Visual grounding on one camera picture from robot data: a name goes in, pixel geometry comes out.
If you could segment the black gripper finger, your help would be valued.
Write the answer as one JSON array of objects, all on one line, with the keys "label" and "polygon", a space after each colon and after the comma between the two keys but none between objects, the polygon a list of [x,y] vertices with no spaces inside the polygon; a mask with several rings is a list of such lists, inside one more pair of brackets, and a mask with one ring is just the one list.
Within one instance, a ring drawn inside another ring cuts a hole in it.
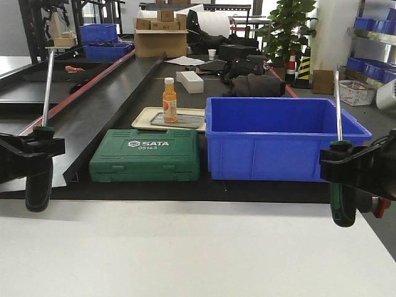
[{"label": "black gripper finger", "polygon": [[52,158],[66,152],[65,140],[52,132],[28,136],[1,134],[1,182],[49,173]]},{"label": "black gripper finger", "polygon": [[395,200],[395,129],[370,145],[331,142],[319,163],[321,179]]}]

